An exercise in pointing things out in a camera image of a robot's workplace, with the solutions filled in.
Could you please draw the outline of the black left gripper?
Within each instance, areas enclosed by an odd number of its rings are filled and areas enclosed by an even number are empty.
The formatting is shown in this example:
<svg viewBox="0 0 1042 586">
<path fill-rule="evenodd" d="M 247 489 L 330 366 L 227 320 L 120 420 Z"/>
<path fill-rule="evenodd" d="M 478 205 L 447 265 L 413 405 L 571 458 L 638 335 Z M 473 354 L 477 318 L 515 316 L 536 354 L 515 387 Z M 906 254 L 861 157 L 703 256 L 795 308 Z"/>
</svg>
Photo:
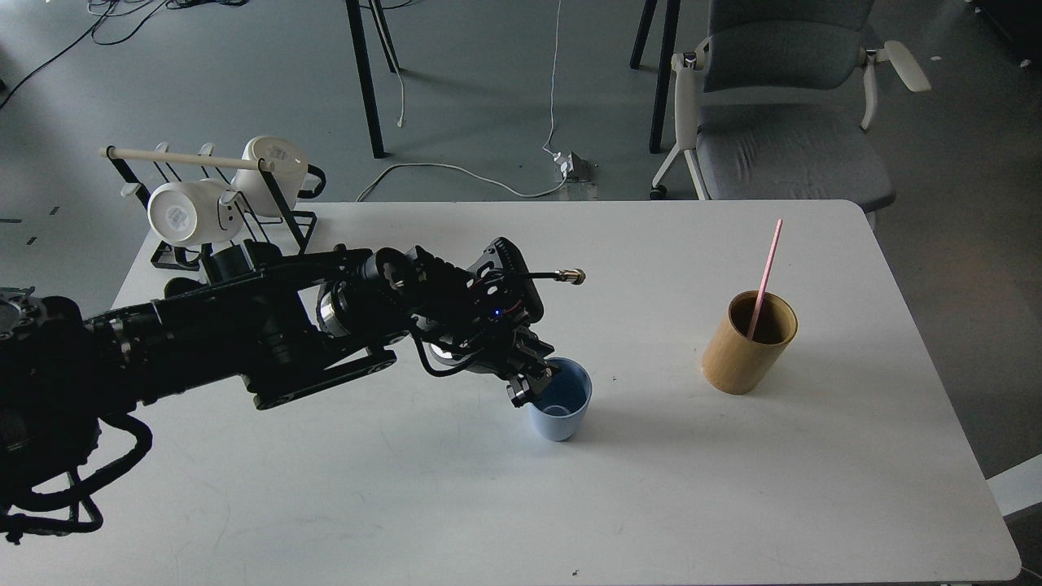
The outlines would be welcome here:
<svg viewBox="0 0 1042 586">
<path fill-rule="evenodd" d="M 390 301 L 384 343 L 406 336 L 450 356 L 455 370 L 506 379 L 515 408 L 537 402 L 557 379 L 554 346 L 532 324 L 544 307 L 528 265 L 508 238 L 495 238 L 462 269 L 416 246 L 383 249 L 383 295 Z"/>
</svg>

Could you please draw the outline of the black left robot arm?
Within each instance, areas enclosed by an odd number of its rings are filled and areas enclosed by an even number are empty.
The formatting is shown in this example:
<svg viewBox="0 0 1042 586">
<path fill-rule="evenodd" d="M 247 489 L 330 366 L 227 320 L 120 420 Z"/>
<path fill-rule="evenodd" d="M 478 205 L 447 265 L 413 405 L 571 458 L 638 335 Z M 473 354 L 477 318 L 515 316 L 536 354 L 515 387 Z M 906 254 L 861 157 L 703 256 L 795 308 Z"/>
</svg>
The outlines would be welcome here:
<svg viewBox="0 0 1042 586">
<path fill-rule="evenodd" d="M 432 376 L 462 371 L 538 401 L 562 368 L 531 326 L 535 280 L 582 283 L 584 271 L 532 272 L 507 238 L 469 268 L 421 247 L 284 257 L 247 240 L 200 259 L 205 282 L 174 278 L 164 297 L 85 318 L 70 298 L 2 290 L 2 534 L 96 531 L 93 495 L 152 445 L 139 405 L 239 376 L 272 409 L 375 374 L 414 341 Z"/>
</svg>

